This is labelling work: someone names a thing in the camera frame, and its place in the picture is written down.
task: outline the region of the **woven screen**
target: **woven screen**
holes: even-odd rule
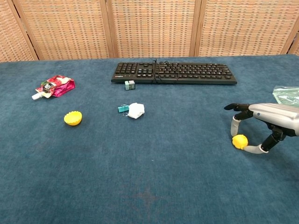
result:
[[[41,59],[108,57],[100,0],[15,0],[15,3]]]
[[[299,0],[207,0],[198,55],[280,54],[298,16]]]
[[[195,0],[113,0],[119,57],[189,56]]]
[[[34,57],[6,0],[0,1],[0,62],[30,61]]]
[[[295,50],[295,54],[299,56],[299,46],[298,46],[297,49]]]

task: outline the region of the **black keyboard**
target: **black keyboard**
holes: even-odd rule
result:
[[[225,64],[215,63],[118,63],[111,82],[227,84],[237,81]]]

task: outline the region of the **white spout cap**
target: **white spout cap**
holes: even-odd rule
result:
[[[42,94],[40,93],[40,92],[38,92],[37,94],[34,94],[33,96],[32,96],[32,99],[33,100],[36,100],[36,99],[39,99],[39,98],[42,98],[43,96],[42,96]]]

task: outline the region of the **yellow plastic cap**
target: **yellow plastic cap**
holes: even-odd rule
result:
[[[244,149],[248,145],[248,139],[243,134],[238,134],[233,137],[233,145],[238,149]]]
[[[79,111],[72,111],[67,113],[64,116],[64,121],[65,123],[67,123],[68,125],[72,125],[75,126],[77,124],[79,124],[82,120],[82,114]]]

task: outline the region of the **small cube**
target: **small cube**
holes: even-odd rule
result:
[[[131,81],[125,81],[125,88],[126,88],[126,90],[133,90],[133,89],[135,89],[135,82],[133,80],[131,80]]]

